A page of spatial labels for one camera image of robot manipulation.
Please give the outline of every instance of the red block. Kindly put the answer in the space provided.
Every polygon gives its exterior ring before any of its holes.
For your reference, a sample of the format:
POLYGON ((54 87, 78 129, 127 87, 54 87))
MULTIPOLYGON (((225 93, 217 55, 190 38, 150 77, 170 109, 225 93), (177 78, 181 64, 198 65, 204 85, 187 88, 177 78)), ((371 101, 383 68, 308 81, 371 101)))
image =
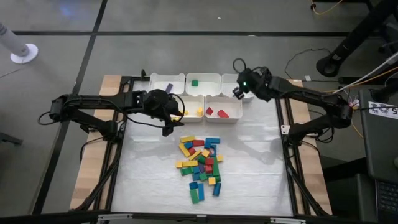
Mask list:
POLYGON ((188 149, 188 152, 189 152, 189 154, 193 155, 196 152, 196 150, 192 147, 192 148, 188 149))
POLYGON ((213 113, 213 110, 209 107, 206 110, 206 114, 211 115, 213 113))
POLYGON ((208 158, 208 159, 206 159, 205 164, 206 164, 206 165, 213 165, 213 164, 214 164, 213 158, 208 158))
POLYGON ((193 144, 193 146, 204 146, 205 140, 193 140, 192 144, 193 144))
POLYGON ((217 114, 218 114, 218 116, 219 116, 220 118, 229 118, 228 114, 226 114, 225 111, 223 111, 223 110, 219 110, 219 111, 217 112, 217 114))
POLYGON ((212 174, 213 168, 211 167, 211 165, 205 165, 205 171, 207 174, 212 174))

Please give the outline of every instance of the white plastic bin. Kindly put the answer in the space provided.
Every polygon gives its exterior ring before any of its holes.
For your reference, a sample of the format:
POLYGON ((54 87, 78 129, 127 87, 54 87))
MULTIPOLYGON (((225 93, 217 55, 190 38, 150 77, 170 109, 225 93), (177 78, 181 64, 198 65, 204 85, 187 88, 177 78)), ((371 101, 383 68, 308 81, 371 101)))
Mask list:
POLYGON ((211 123, 236 123, 242 118, 243 108, 242 101, 236 98, 223 96, 206 96, 205 98, 205 116, 206 120, 211 123), (207 108, 211 108, 213 113, 206 114, 207 108), (220 118, 217 115, 219 110, 225 111, 229 118, 220 118))
MULTIPOLYGON (((174 96, 178 102, 178 108, 182 112, 182 103, 174 96)), ((181 122, 200 122, 205 114, 205 97, 204 96, 181 96, 184 101, 185 111, 188 111, 188 115, 185 115, 181 122), (203 113, 201 116, 197 115, 197 109, 202 108, 203 113)))
POLYGON ((185 91, 191 96, 218 96, 221 94, 221 75, 215 73, 189 73, 185 82, 185 91), (192 80, 198 80, 198 86, 192 86, 192 80))
MULTIPOLYGON (((232 90, 239 86, 236 82, 237 79, 238 74, 223 74, 221 76, 221 93, 224 96, 235 97, 232 90)), ((253 98, 254 94, 252 92, 245 93, 242 101, 243 103, 249 103, 253 98)))
POLYGON ((156 73, 152 73, 150 75, 149 90, 166 90, 168 84, 173 85, 170 93, 183 94, 185 75, 182 73, 179 75, 158 75, 156 73))

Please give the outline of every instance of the label sticker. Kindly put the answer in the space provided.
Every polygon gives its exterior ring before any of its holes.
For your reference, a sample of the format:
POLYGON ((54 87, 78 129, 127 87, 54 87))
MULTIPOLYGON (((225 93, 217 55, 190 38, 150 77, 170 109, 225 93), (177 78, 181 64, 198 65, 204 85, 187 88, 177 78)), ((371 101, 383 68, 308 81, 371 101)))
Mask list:
POLYGON ((369 101, 369 113, 377 116, 383 116, 386 118, 398 119, 398 108, 378 108, 383 106, 395 106, 388 105, 386 103, 376 103, 369 101))

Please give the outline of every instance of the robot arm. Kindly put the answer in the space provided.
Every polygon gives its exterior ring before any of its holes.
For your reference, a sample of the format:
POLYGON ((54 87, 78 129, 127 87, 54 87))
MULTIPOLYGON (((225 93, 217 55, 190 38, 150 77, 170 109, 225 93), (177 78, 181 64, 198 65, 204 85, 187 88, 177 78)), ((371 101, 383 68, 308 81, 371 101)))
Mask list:
POLYGON ((351 125, 353 110, 340 95, 295 86, 284 78, 273 77, 267 67, 254 70, 245 68, 239 72, 236 81, 239 86, 233 90, 233 93, 238 99, 241 99, 244 93, 251 91, 265 101, 286 97, 325 109, 326 115, 304 124, 295 123, 290 126, 288 140, 292 144, 299 146, 307 134, 322 133, 325 128, 346 128, 351 125))
POLYGON ((176 126, 183 126, 180 121, 172 121, 170 115, 183 116, 178 110, 178 103, 172 95, 163 90, 130 91, 114 96, 62 95, 52 101, 49 116, 55 122, 74 121, 88 132, 98 130, 105 141, 120 141, 118 124, 115 121, 103 121, 80 109, 118 110, 124 116, 142 113, 164 121, 162 135, 168 136, 176 126))

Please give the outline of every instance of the green block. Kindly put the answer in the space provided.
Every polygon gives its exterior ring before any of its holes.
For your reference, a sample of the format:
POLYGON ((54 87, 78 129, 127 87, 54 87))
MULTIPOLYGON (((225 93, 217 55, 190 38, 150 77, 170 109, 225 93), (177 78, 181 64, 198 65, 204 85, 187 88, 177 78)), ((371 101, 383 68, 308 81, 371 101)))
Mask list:
POLYGON ((192 203, 198 203, 199 202, 199 198, 198 198, 197 190, 196 189, 192 189, 189 192, 191 193, 192 203))
POLYGON ((201 181, 207 180, 206 172, 201 173, 201 174, 199 175, 199 178, 200 178, 201 181))
POLYGON ((188 175, 188 174, 191 174, 191 173, 192 173, 192 171, 191 171, 190 167, 181 169, 181 175, 188 175))
POLYGON ((204 155, 199 155, 198 162, 200 162, 201 164, 206 164, 206 157, 204 155))
POLYGON ((218 175, 220 175, 220 172, 218 170, 218 162, 217 159, 213 159, 214 164, 213 164, 213 175, 216 177, 218 175))
POLYGON ((192 80, 192 86, 198 86, 199 81, 198 80, 192 80))

